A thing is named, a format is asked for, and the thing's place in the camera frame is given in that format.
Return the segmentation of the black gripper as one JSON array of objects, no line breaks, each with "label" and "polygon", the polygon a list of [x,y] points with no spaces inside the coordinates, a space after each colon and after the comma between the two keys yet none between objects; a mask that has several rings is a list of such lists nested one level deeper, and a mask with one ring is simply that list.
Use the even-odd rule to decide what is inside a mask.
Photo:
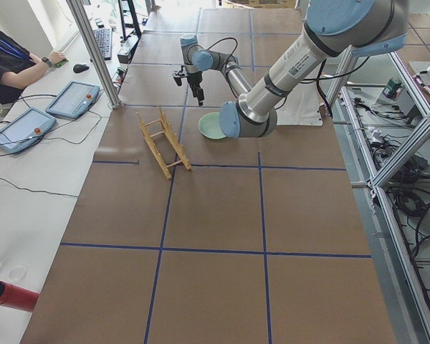
[{"label": "black gripper", "polygon": [[186,79],[192,89],[193,96],[198,100],[199,106],[204,104],[204,90],[201,88],[203,81],[202,72],[186,72]]}]

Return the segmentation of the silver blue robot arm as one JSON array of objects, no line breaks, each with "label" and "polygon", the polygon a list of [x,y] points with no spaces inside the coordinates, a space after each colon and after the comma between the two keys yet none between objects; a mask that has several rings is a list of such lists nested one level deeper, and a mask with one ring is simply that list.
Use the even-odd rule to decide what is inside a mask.
[{"label": "silver blue robot arm", "polygon": [[180,38],[183,65],[173,72],[187,79],[193,96],[204,101],[202,73],[220,71],[236,101],[219,111],[219,127],[228,138],[260,138],[277,125],[275,105],[285,99],[321,62],[350,47],[356,57],[395,52],[406,43],[408,1],[310,1],[301,35],[269,71],[251,85],[235,57],[204,49],[194,34]]}]

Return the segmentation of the person's hand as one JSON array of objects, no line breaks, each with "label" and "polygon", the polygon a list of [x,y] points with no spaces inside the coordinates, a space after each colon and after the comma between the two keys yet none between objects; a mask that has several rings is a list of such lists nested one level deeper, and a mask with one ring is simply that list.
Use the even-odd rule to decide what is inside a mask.
[{"label": "person's hand", "polygon": [[65,60],[66,60],[66,57],[65,57],[65,55],[64,55],[63,53],[61,53],[61,52],[53,51],[53,52],[51,52],[51,53],[49,54],[48,59],[49,59],[49,61],[50,61],[52,64],[54,64],[54,65],[55,65],[55,64],[57,64],[57,63],[60,63],[60,62],[65,61]]}]

